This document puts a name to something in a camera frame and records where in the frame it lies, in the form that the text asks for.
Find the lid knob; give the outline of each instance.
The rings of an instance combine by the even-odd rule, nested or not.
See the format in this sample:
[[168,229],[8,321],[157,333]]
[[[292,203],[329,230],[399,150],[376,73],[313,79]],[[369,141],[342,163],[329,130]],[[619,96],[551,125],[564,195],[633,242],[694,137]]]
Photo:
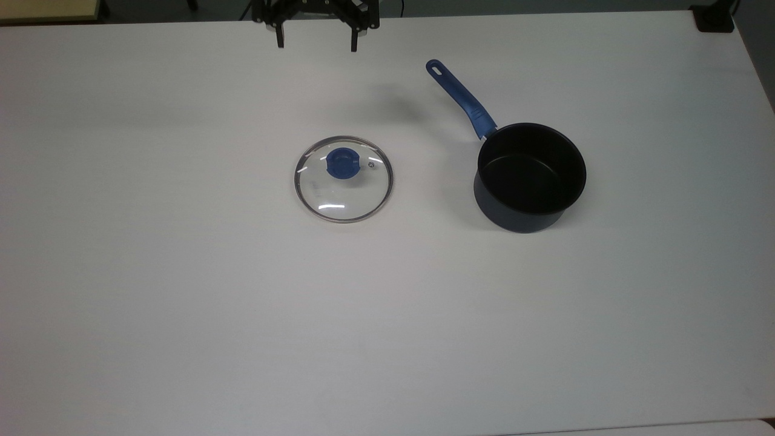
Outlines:
[[329,174],[342,180],[352,178],[360,171],[360,156],[351,148],[340,147],[330,151],[325,162]]

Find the black saucepan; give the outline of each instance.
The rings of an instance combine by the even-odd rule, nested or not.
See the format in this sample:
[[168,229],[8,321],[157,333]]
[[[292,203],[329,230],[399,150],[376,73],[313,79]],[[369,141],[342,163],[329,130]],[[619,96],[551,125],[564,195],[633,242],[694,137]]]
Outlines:
[[532,233],[554,224],[584,190],[587,168],[565,135],[534,123],[498,129],[484,107],[444,64],[425,69],[466,112],[479,138],[474,196],[493,223],[506,230]]

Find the blue handle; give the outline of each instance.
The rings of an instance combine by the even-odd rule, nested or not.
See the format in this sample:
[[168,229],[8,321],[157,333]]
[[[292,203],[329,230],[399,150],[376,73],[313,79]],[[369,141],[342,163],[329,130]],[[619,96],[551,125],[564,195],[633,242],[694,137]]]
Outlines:
[[498,126],[479,100],[476,99],[455,76],[447,70],[444,64],[436,59],[431,59],[425,64],[428,73],[444,88],[447,94],[466,111],[471,124],[474,125],[479,139],[489,137],[495,133]]

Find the glass lid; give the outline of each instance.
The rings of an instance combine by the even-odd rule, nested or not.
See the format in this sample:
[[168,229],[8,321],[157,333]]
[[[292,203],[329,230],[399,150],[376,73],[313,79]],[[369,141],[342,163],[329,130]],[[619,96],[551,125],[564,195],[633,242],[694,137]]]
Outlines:
[[357,137],[319,141],[299,159],[294,179],[305,206],[335,223],[365,220],[382,207],[393,189],[388,157]]

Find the black device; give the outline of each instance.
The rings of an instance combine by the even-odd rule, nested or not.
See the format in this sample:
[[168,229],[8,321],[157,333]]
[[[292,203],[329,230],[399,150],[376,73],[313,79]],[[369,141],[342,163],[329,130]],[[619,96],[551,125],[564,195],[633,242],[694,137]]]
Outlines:
[[731,33],[735,29],[732,14],[729,13],[733,3],[735,0],[718,0],[710,6],[691,6],[689,10],[694,14],[697,30],[707,33]]
[[351,29],[350,50],[358,50],[358,36],[380,26],[379,0],[252,0],[253,21],[265,22],[277,34],[277,46],[285,46],[283,23],[300,12],[334,15]]

